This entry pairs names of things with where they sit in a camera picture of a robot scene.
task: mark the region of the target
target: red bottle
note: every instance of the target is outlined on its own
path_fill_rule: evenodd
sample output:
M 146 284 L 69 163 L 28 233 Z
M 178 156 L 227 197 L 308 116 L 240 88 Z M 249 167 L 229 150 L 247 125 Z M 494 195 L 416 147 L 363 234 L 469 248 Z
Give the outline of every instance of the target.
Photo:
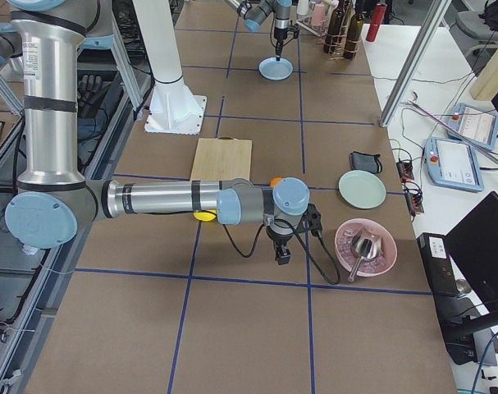
M 369 26 L 369 31 L 367 32 L 367 37 L 365 39 L 372 42 L 376 39 L 378 34 L 378 29 L 380 29 L 381 21 L 383 21 L 383 16 L 386 13 L 387 5 L 384 2 L 379 2 L 374 8 L 374 13 L 371 18 L 371 25 Z

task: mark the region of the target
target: light blue plate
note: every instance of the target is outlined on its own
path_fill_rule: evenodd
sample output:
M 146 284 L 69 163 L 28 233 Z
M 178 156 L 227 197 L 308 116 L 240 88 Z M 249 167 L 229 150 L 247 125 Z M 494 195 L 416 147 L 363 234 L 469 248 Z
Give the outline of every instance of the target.
M 280 61 L 270 57 L 259 63 L 259 72 L 268 80 L 284 80 L 292 74 L 292 64 L 283 57 Z
M 386 199 L 386 187 L 371 172 L 346 172 L 338 182 L 341 196 L 356 208 L 376 208 Z

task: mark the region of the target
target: screen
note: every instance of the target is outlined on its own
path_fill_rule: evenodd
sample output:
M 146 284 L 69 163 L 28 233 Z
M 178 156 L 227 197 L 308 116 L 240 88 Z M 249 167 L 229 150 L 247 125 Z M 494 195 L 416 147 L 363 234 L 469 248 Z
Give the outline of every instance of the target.
M 445 181 L 478 185 L 473 168 L 471 151 L 466 144 L 437 140 L 436 150 L 440 157 L 440 169 Z
M 459 133 L 471 140 L 489 144 L 495 118 L 493 114 L 466 106 L 460 121 Z
M 498 310 L 498 194 L 492 191 L 445 236 L 445 247 L 487 309 Z

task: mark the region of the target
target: brown table surface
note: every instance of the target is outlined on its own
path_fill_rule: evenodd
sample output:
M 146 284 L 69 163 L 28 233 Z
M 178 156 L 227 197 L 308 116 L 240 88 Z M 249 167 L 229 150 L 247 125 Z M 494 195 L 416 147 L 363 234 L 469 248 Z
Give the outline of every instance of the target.
M 0 21 L 7 13 L 0 0 Z M 295 241 L 290 263 L 278 267 L 265 235 L 242 259 L 216 222 L 95 223 L 27 393 L 456 392 L 387 132 L 375 126 L 364 51 L 328 60 L 302 33 L 284 51 L 293 75 L 271 82 L 257 71 L 272 56 L 270 28 L 249 34 L 223 3 L 185 3 L 176 27 L 185 82 L 208 96 L 199 137 L 252 140 L 256 184 L 306 181 L 330 249 L 345 220 L 379 222 L 395 238 L 396 265 L 328 286 Z M 0 117 L 8 117 L 1 101 Z M 116 179 L 189 179 L 198 136 L 146 134 L 144 122 Z M 389 193 L 378 208 L 352 208 L 338 193 L 353 150 L 381 155 Z M 246 249 L 255 229 L 232 228 L 233 237 Z M 311 251 L 333 275 L 312 242 Z

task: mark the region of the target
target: computer monitor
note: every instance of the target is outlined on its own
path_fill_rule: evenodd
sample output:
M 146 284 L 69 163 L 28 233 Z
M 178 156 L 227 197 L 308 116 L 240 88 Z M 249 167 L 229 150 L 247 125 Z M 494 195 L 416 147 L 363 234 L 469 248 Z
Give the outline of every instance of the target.
M 444 243 L 490 312 L 451 328 L 450 337 L 498 325 L 498 194 L 489 193 L 445 236 Z

